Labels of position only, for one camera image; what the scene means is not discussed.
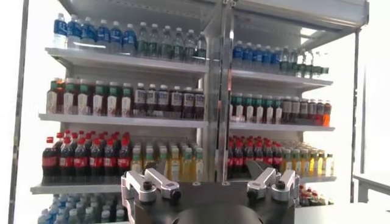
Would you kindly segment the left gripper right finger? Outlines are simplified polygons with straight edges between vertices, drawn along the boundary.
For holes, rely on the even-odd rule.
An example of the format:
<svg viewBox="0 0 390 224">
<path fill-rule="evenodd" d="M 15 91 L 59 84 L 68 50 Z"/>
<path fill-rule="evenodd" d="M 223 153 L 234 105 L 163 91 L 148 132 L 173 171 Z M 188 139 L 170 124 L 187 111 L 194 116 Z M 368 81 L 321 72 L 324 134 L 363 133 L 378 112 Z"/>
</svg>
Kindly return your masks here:
<svg viewBox="0 0 390 224">
<path fill-rule="evenodd" d="M 252 177 L 247 183 L 249 201 L 255 202 L 270 193 L 275 201 L 299 203 L 300 177 L 294 170 L 280 173 L 261 161 L 247 161 L 246 166 Z"/>
</svg>

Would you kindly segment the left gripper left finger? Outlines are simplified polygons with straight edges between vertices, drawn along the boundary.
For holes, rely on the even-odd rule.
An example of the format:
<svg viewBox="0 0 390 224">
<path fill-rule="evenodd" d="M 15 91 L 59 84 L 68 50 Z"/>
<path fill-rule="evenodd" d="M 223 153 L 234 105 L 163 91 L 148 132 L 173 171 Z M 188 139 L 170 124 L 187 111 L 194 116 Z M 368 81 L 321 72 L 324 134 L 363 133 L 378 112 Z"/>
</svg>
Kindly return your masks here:
<svg viewBox="0 0 390 224">
<path fill-rule="evenodd" d="M 180 185 L 160 173 L 165 165 L 165 161 L 152 162 L 146 166 L 143 175 L 135 170 L 125 172 L 121 176 L 121 203 L 129 204 L 135 197 L 141 203 L 153 203 L 158 191 L 162 199 L 178 203 L 182 197 Z"/>
</svg>

